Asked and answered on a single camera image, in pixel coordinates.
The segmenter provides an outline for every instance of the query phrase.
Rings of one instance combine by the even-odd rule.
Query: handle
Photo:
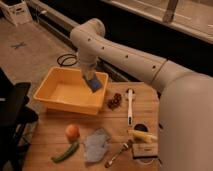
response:
[[[132,89],[129,89],[128,90],[128,101],[129,101],[129,106],[128,106],[128,126],[132,126],[132,94],[133,94]]]

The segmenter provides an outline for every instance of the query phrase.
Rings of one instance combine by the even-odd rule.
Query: plastic bin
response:
[[[32,16],[24,1],[15,5],[7,5],[0,0],[0,7],[5,18],[15,26],[32,21]]]
[[[92,93],[79,69],[53,67],[48,72],[34,99],[50,109],[96,115],[102,108],[108,75],[96,72],[102,88]]]

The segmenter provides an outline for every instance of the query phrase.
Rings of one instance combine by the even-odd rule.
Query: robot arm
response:
[[[162,92],[169,82],[192,72],[164,58],[106,40],[104,34],[104,25],[98,19],[89,20],[72,30],[70,38],[78,48],[83,74],[91,72],[97,57],[100,57]]]
[[[106,40],[104,32],[97,19],[72,30],[83,74],[94,69],[99,56],[161,92],[158,170],[212,171],[212,77]]]

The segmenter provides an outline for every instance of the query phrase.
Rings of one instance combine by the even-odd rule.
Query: orange plastic bin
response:
[[[102,108],[108,75],[96,72],[102,88],[93,93],[79,69],[53,67],[34,94],[45,107],[69,112],[96,115]]]

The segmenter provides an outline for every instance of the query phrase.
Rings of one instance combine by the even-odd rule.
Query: gray object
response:
[[[85,145],[85,162],[99,162],[108,150],[107,140],[109,135],[100,128],[92,135],[88,136],[84,141]]]

